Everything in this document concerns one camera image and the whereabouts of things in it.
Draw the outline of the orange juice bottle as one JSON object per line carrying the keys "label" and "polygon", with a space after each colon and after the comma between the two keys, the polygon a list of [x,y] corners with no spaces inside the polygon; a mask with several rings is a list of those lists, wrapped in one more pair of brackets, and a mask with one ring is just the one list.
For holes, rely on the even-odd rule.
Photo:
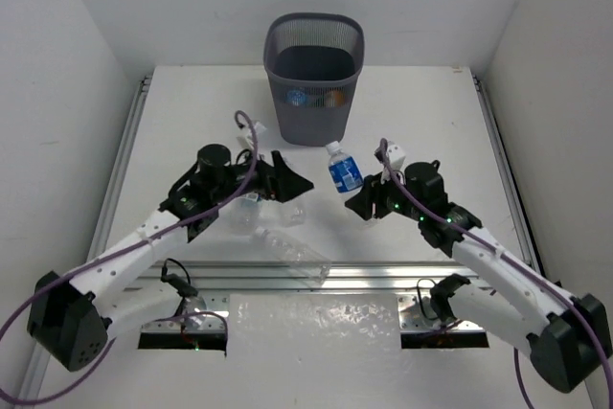
{"label": "orange juice bottle", "polygon": [[325,108],[338,108],[346,103],[346,96],[342,90],[334,89],[324,95],[323,101]]}

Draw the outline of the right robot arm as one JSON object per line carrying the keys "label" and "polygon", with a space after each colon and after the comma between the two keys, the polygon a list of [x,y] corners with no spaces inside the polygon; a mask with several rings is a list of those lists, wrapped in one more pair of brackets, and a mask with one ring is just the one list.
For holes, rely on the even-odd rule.
{"label": "right robot arm", "polygon": [[425,241],[489,284],[485,291],[452,274],[430,290],[430,306],[443,323],[479,325],[527,356],[555,390],[568,394],[612,355],[604,304],[551,283],[512,255],[444,190],[440,163],[416,162],[399,183],[387,171],[369,175],[346,207],[364,220],[396,213],[415,220]]}

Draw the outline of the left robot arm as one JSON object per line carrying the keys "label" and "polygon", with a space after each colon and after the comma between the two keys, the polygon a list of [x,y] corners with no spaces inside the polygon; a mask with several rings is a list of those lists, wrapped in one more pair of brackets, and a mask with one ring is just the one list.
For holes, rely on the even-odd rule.
{"label": "left robot arm", "polygon": [[218,219],[222,206],[247,193],[286,203],[313,188],[277,150],[270,162],[252,154],[234,163],[224,145],[201,148],[135,231],[88,264],[63,276],[50,271],[37,281],[28,334],[67,371],[83,369],[127,326],[125,315],[110,306],[111,297],[196,239]]}

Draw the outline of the small blue cap bottle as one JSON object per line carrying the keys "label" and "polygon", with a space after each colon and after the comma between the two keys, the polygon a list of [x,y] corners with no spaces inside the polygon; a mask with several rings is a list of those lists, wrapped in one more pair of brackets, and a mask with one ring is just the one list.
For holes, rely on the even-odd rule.
{"label": "small blue cap bottle", "polygon": [[306,106],[308,103],[309,96],[304,89],[293,88],[289,89],[285,93],[284,101],[292,106]]}

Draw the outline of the blue label water bottle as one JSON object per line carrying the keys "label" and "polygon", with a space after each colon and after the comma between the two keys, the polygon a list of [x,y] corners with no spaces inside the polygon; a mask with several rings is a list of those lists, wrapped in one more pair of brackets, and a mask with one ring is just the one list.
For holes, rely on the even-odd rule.
{"label": "blue label water bottle", "polygon": [[348,222],[355,229],[366,229],[369,222],[362,219],[345,203],[356,196],[363,187],[363,176],[354,158],[348,154],[338,141],[326,145],[329,155],[328,170],[336,191],[340,196],[342,208],[346,212]]}

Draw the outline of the clear crinkled water bottle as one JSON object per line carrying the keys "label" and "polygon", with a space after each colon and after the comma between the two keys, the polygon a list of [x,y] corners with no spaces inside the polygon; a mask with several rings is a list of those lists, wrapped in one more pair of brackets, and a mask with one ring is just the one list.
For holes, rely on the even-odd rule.
{"label": "clear crinkled water bottle", "polygon": [[302,225],[307,220],[307,210],[301,196],[282,203],[279,208],[280,223],[283,227]]}

